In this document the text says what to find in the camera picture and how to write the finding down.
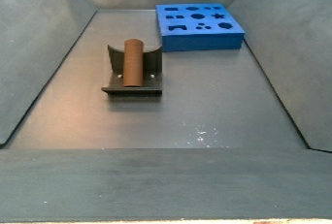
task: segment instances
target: circular hole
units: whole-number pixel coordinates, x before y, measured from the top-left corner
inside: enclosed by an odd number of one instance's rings
[[[192,14],[191,17],[198,18],[198,19],[204,18],[204,16],[202,14]]]
[[[224,28],[224,29],[231,29],[233,27],[229,23],[224,23],[224,22],[219,23],[218,25],[220,28]]]
[[[186,8],[188,11],[198,11],[199,9],[196,7],[187,7]]]

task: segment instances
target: shape cutout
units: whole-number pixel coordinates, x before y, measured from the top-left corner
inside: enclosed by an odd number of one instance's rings
[[[170,31],[174,31],[174,29],[187,30],[187,27],[184,25],[168,26]]]
[[[188,11],[198,11],[199,10],[199,8],[196,8],[196,7],[187,7],[186,8]]]
[[[214,14],[212,17],[214,17],[214,18],[224,18],[224,15]]]
[[[164,11],[178,11],[178,8],[164,8]]]
[[[204,16],[202,14],[192,14],[191,17],[192,18],[196,18],[196,19],[204,18]]]
[[[231,29],[231,27],[233,27],[231,24],[224,23],[224,22],[219,23],[218,26],[219,26],[220,28],[224,28],[224,29]]]

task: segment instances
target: star-shaped hole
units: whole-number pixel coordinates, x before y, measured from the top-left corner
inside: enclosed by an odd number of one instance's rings
[[[224,15],[214,14],[212,17],[214,17],[214,18],[224,18]]]

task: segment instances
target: black holder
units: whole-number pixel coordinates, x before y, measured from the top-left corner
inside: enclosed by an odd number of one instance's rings
[[[108,95],[150,96],[162,94],[162,48],[143,52],[143,86],[123,87],[123,61],[124,51],[107,46],[111,65],[108,87],[101,91]]]

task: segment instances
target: blue shape sorter block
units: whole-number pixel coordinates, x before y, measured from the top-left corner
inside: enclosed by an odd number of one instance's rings
[[[222,4],[155,7],[163,51],[241,48],[245,31]]]

